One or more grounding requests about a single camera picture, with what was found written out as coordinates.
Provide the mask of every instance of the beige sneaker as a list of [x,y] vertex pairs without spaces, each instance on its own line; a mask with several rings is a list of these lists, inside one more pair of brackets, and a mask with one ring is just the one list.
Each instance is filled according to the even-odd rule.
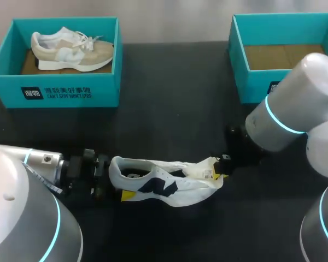
[[74,68],[81,72],[96,70],[113,58],[113,44],[87,37],[62,27],[55,34],[32,34],[32,51],[40,70]]

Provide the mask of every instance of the robotic arm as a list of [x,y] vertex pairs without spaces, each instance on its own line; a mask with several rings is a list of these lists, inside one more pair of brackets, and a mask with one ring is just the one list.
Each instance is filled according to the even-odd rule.
[[[319,53],[307,55],[248,115],[244,127],[227,130],[233,167],[257,164],[304,134],[309,163],[328,177],[328,57]],[[328,188],[302,222],[300,245],[307,262],[328,261]]]
[[[226,130],[228,152],[215,168],[229,175],[257,165],[304,134],[311,166],[328,177],[328,57],[319,53],[307,55],[245,125]],[[0,261],[80,261],[79,225],[51,192],[68,193],[76,179],[85,179],[97,197],[105,190],[97,182],[106,167],[107,157],[92,150],[67,161],[57,152],[0,145]],[[300,246],[306,261],[328,261],[328,188],[302,222]]]

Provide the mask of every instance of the navy n logo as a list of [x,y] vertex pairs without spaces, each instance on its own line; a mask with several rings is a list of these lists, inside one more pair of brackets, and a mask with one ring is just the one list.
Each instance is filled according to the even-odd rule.
[[153,192],[157,195],[163,195],[164,197],[168,197],[174,194],[178,188],[176,185],[176,181],[174,181],[170,186],[164,189],[165,181],[163,179],[154,177],[150,179],[146,184],[143,185],[138,191],[142,193],[150,193]]

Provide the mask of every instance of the teal shoe box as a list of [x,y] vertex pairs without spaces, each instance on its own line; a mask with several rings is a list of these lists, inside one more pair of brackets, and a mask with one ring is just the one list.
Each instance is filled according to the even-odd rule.
[[[114,43],[111,73],[20,75],[31,35],[54,34],[63,26]],[[14,19],[0,46],[0,99],[6,108],[117,107],[122,41],[116,17]]]
[[232,18],[229,55],[241,103],[261,102],[290,69],[250,70],[245,46],[321,45],[328,55],[328,13],[240,14]]

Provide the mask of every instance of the shoe sole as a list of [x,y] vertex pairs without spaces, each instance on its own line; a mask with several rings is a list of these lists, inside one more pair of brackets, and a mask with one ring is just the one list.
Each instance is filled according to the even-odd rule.
[[106,60],[99,64],[92,64],[92,65],[79,65],[79,64],[71,64],[67,62],[56,62],[56,61],[38,61],[38,68],[39,70],[60,70],[64,68],[73,68],[80,72],[90,72],[101,67],[104,67],[112,60],[112,57],[109,60]]

